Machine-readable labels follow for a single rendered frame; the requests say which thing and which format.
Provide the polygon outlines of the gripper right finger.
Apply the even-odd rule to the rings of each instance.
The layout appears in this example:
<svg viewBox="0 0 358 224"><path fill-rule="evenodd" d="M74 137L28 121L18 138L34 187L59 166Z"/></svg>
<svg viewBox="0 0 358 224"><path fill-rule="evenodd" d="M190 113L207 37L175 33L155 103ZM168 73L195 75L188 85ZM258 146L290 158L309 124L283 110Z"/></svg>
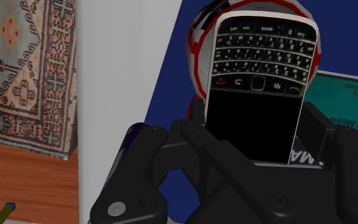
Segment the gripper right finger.
<svg viewBox="0 0 358 224"><path fill-rule="evenodd" d="M335 204L344 224L358 224L358 130L334 124L304 102L297 136L316 161L335 173Z"/></svg>

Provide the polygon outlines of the white red black ball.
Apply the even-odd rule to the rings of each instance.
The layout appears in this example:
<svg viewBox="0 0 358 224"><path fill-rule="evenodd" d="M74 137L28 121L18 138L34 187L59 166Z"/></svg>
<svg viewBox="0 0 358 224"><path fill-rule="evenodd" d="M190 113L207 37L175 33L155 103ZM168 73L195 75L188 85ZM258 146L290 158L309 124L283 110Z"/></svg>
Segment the white red black ball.
<svg viewBox="0 0 358 224"><path fill-rule="evenodd" d="M297 123L320 53L319 30L299 0L213 0L187 36L206 124Z"/></svg>

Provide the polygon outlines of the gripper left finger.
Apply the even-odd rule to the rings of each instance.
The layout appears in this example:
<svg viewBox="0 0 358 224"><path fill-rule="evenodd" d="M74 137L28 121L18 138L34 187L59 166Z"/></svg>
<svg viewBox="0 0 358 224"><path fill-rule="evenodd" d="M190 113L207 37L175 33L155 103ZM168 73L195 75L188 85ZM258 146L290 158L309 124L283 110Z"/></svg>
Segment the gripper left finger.
<svg viewBox="0 0 358 224"><path fill-rule="evenodd" d="M200 199L184 224L252 224L252 209L220 172L247 169L251 161L233 161L238 151L216 143L203 112L202 99L194 98L189 118L174 121L170 130L144 122L130 126L90 223L167 224L167 199L158 189L169 171L179 169Z"/></svg>

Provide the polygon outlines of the teal book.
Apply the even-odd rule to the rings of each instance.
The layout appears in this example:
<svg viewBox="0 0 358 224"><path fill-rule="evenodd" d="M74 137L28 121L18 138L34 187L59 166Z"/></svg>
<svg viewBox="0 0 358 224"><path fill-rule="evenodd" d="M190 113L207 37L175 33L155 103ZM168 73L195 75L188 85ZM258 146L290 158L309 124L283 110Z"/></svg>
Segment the teal book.
<svg viewBox="0 0 358 224"><path fill-rule="evenodd" d="M291 162L323 166L339 125L358 131L358 77L319 71L305 92Z"/></svg>

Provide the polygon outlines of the yellow pencil with blue tip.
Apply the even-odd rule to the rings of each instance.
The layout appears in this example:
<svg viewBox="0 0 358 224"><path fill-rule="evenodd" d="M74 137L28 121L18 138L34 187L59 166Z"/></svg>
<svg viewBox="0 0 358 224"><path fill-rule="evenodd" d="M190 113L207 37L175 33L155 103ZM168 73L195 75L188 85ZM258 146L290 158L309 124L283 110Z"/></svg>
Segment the yellow pencil with blue tip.
<svg viewBox="0 0 358 224"><path fill-rule="evenodd" d="M0 224L3 224L15 209L16 204L14 202L7 202L0 210Z"/></svg>

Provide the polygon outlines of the white table with blue top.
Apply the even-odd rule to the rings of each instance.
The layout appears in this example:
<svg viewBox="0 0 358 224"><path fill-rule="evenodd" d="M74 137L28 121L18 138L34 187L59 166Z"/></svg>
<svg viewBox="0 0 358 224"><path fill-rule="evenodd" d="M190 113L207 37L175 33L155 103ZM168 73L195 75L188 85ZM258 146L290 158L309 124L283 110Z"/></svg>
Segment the white table with blue top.
<svg viewBox="0 0 358 224"><path fill-rule="evenodd" d="M303 13L322 39L319 67L358 76L358 0L218 0L239 10ZM197 87L189 70L191 25L213 0L78 1L79 224L135 122L185 118Z"/></svg>

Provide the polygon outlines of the patterned red grey rug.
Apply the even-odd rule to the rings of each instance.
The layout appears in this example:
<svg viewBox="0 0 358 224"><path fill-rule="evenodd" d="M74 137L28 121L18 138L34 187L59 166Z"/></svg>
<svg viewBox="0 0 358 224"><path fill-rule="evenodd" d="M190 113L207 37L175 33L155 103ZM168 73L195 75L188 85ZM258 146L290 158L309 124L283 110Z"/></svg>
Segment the patterned red grey rug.
<svg viewBox="0 0 358 224"><path fill-rule="evenodd" d="M0 144L68 159L78 144L77 0L0 0Z"/></svg>

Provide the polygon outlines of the black keypad phone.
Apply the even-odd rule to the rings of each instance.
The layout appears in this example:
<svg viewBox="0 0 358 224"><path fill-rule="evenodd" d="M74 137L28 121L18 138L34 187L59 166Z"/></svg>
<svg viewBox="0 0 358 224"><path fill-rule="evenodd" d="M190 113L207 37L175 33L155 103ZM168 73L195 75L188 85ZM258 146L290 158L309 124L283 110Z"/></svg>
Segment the black keypad phone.
<svg viewBox="0 0 358 224"><path fill-rule="evenodd" d="M319 29L309 18L230 11L215 26L205 126L248 159L288 164Z"/></svg>

